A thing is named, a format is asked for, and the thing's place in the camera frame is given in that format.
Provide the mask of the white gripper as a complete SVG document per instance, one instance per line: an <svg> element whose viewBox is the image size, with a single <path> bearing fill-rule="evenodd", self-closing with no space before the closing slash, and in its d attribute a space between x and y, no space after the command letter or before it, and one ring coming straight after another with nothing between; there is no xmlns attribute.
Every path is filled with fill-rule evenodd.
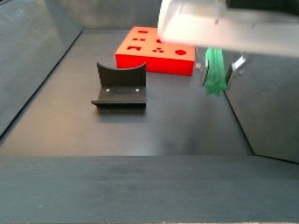
<svg viewBox="0 0 299 224"><path fill-rule="evenodd" d="M164 42L243 52L228 65L227 88L248 62L247 53L299 58L299 16L234 9L226 0L163 0L158 36ZM202 56L195 68L204 87L210 62Z"/></svg>

